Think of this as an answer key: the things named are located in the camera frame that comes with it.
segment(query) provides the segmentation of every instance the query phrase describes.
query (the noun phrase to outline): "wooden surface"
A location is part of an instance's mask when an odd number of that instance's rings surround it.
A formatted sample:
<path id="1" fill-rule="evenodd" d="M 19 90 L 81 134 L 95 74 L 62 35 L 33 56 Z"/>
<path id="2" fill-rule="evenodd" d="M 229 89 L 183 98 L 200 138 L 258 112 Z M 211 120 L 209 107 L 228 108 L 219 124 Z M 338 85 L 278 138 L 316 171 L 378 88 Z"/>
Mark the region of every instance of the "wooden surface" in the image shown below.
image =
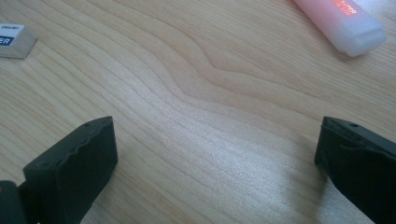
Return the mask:
<path id="1" fill-rule="evenodd" d="M 291 0 L 0 0 L 39 36 L 0 58 L 0 178 L 111 115 L 120 162 L 83 223 L 370 223 L 314 165 L 323 116 L 396 141 L 387 42 L 338 53 Z"/>

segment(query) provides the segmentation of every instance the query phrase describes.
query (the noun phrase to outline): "light wood tabletop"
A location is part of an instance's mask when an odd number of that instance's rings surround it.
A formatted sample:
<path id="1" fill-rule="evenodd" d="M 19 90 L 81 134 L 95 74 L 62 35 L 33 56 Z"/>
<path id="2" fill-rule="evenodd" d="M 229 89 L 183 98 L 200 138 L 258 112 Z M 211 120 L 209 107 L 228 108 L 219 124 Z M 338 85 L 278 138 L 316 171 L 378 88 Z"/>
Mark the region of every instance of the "light wood tabletop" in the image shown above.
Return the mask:
<path id="1" fill-rule="evenodd" d="M 337 52 L 291 0 L 0 0 L 38 35 L 0 58 L 0 179 L 112 116 L 119 163 L 82 223 L 371 223 L 314 164 L 324 116 L 396 141 L 387 41 Z"/>

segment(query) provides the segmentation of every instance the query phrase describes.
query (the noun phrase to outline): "black object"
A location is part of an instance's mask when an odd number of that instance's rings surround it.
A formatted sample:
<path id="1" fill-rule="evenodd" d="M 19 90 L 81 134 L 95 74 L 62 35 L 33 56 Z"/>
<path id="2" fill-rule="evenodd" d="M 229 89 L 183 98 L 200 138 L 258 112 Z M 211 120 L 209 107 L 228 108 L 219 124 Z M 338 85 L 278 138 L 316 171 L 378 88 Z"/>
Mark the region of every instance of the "black object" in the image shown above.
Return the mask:
<path id="1" fill-rule="evenodd" d="M 325 117 L 315 164 L 375 223 L 396 223 L 396 144 L 360 125 Z"/>
<path id="2" fill-rule="evenodd" d="M 0 181 L 0 224 L 79 223 L 117 162 L 113 119 L 81 125 L 26 165 L 18 188 Z"/>

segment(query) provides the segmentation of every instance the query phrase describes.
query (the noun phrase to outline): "wood grain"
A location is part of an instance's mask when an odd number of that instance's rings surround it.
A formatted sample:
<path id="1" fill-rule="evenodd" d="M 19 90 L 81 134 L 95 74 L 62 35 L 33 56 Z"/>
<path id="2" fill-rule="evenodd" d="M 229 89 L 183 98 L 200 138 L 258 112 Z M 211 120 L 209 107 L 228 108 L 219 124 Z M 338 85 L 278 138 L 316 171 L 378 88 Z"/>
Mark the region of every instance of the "wood grain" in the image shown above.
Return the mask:
<path id="1" fill-rule="evenodd" d="M 396 141 L 396 2 L 356 2 L 388 39 L 348 58 L 291 0 L 0 0 L 39 36 L 0 59 L 0 178 L 111 115 L 83 223 L 371 223 L 313 163 L 323 116 Z"/>

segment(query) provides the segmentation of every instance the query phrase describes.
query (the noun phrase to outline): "orange highlighter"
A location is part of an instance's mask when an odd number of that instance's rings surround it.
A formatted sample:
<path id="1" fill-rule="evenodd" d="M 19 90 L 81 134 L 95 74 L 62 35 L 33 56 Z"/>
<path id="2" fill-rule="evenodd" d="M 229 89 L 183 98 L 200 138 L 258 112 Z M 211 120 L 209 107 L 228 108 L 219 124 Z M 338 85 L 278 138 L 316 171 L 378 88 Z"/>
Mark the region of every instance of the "orange highlighter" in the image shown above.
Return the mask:
<path id="1" fill-rule="evenodd" d="M 294 0 L 332 44 L 350 57 L 385 42 L 382 24 L 351 0 Z"/>

